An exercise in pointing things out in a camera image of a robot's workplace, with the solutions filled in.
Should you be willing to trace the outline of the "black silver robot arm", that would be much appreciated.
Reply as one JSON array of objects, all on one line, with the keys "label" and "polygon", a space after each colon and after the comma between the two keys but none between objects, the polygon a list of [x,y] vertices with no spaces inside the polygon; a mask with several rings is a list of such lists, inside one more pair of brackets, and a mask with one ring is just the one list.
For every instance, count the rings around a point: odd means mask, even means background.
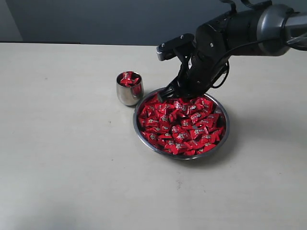
[{"label": "black silver robot arm", "polygon": [[307,15],[270,0],[252,4],[246,11],[231,10],[200,25],[195,34],[182,34],[160,44],[159,60],[178,58],[178,75],[158,94],[171,98],[195,98],[225,82],[231,56],[284,55],[289,49],[307,48]]}]

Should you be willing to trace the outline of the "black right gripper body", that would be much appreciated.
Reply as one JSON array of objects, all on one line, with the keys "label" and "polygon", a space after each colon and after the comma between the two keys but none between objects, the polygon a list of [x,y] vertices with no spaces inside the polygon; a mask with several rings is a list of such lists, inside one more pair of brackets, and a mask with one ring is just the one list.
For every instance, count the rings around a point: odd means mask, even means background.
[{"label": "black right gripper body", "polygon": [[229,57],[214,59],[196,49],[190,57],[191,66],[173,80],[176,98],[195,98],[205,94],[226,72],[228,60]]}]

